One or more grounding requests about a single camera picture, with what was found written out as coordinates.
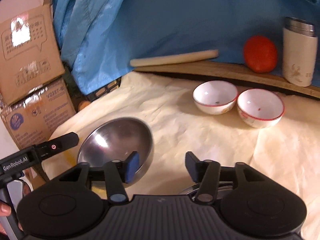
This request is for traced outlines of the person's left hand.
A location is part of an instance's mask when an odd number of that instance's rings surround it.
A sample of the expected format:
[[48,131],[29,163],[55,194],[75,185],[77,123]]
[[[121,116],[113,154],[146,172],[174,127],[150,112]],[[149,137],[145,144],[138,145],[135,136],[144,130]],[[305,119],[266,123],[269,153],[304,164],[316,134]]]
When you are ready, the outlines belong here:
[[29,185],[20,179],[1,188],[1,239],[17,240],[24,237],[18,224],[16,209],[22,198],[30,192]]

